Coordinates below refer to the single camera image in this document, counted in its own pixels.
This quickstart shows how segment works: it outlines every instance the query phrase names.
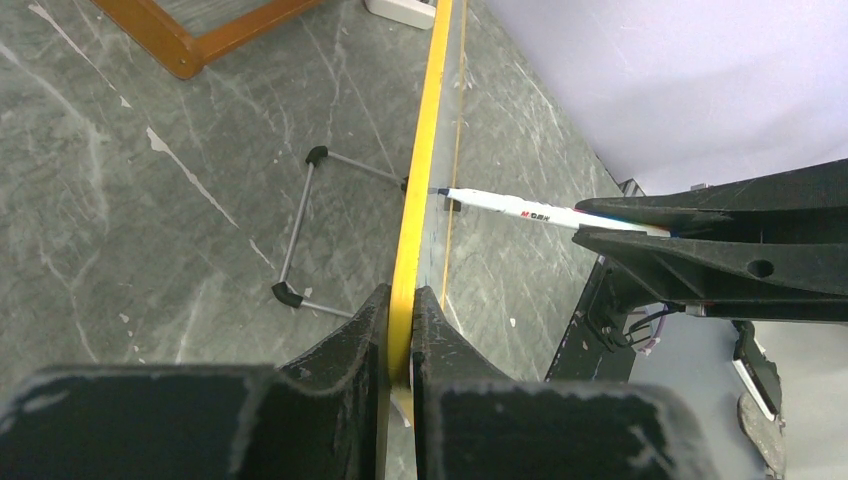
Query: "circular hole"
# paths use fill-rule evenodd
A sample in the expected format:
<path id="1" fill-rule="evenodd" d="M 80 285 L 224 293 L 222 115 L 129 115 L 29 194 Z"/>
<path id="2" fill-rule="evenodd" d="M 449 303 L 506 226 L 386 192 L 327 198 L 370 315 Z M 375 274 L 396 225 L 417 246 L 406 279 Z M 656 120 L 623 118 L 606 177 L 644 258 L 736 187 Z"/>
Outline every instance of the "circular hole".
<path id="1" fill-rule="evenodd" d="M 754 260 L 748 263 L 748 273 L 757 278 L 766 278 L 774 273 L 774 264 L 768 260 Z"/>

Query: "orange wooden frame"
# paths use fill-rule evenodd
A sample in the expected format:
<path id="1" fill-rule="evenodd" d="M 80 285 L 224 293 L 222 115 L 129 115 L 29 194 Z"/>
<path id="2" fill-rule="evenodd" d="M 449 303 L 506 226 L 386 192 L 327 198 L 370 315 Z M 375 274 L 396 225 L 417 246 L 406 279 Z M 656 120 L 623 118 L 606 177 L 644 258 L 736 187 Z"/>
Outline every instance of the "orange wooden frame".
<path id="1" fill-rule="evenodd" d="M 269 0 L 252 12 L 193 37 L 154 0 L 91 0 L 177 78 L 203 67 L 322 0 Z"/>

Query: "white marker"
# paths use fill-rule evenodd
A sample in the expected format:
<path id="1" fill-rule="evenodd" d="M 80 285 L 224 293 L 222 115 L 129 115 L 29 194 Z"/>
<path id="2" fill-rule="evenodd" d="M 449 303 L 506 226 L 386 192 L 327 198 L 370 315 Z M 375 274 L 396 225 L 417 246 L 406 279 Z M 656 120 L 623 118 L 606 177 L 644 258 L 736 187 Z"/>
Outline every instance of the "white marker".
<path id="1" fill-rule="evenodd" d="M 464 205 L 505 213 L 513 217 L 552 223 L 575 230 L 580 227 L 601 227 L 610 230 L 645 232 L 657 237 L 671 236 L 668 230 L 659 227 L 600 217 L 573 208 L 530 202 L 512 195 L 500 195 L 470 188 L 440 188 L 438 193 Z"/>

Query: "power strip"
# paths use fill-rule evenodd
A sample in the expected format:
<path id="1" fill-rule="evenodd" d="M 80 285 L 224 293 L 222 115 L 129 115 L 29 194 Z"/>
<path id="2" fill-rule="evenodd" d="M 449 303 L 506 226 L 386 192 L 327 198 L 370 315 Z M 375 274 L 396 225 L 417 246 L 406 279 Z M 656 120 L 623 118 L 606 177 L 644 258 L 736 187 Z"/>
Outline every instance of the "power strip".
<path id="1" fill-rule="evenodd" d="M 422 30 L 433 28 L 436 7 L 420 0 L 365 0 L 365 8 L 374 15 Z"/>

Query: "yellow strip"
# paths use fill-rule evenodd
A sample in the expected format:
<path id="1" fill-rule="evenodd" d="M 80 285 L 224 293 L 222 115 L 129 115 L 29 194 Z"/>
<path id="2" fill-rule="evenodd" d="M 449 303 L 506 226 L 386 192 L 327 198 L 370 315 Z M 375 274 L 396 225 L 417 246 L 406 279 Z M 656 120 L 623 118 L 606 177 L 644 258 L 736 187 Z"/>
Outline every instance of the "yellow strip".
<path id="1" fill-rule="evenodd" d="M 436 139 L 436 120 L 442 93 L 448 34 L 450 32 L 453 0 L 439 0 L 430 40 L 427 72 L 418 112 L 418 127 L 409 166 L 409 182 L 403 205 L 395 272 L 392 278 L 392 298 L 389 304 L 389 378 L 392 384 L 408 383 L 409 344 L 412 341 L 412 305 L 418 278 L 418 256 L 424 230 L 427 189 L 430 185 L 430 166 Z"/>
<path id="2" fill-rule="evenodd" d="M 451 187 L 456 187 L 456 168 L 459 165 L 459 137 L 462 133 L 462 92 L 465 90 L 465 15 L 468 13 L 468 1 L 462 0 L 462 31 L 459 34 L 459 117 L 456 119 L 456 146 L 453 151 L 453 178 Z M 450 263 L 450 240 L 453 232 L 453 200 L 448 210 L 448 236 L 445 241 L 445 271 L 442 275 L 442 296 L 440 304 L 445 308 L 448 296 L 448 264 Z"/>

